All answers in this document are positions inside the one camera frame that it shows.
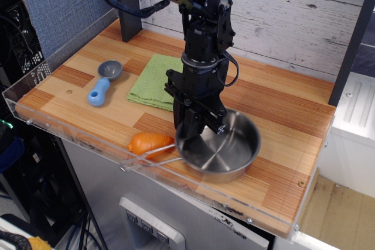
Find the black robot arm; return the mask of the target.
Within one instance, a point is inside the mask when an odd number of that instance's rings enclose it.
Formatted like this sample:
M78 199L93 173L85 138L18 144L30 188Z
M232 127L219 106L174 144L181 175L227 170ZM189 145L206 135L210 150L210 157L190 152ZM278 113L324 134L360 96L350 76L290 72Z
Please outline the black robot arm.
M227 83L229 64L237 65L227 51L233 46L231 27L232 0L162 0L144 9L134 10L116 0L104 0L109 6L138 18L147 18L167 7L179 6L182 15L185 49L181 55L182 72L168 70L165 91L173 97L175 128L183 139L200 135L205 127L216 134L224 132L227 110L220 93Z

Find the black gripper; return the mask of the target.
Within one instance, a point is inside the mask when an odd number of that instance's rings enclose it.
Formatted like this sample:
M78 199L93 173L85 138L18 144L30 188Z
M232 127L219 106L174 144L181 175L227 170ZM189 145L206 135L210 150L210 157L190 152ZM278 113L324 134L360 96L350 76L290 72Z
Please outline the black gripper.
M211 69L183 65L182 72L166 72L165 91L173 97L173 121L183 139L200 135L205 127L215 134L224 132L227 110L220 100L228 71L225 59Z

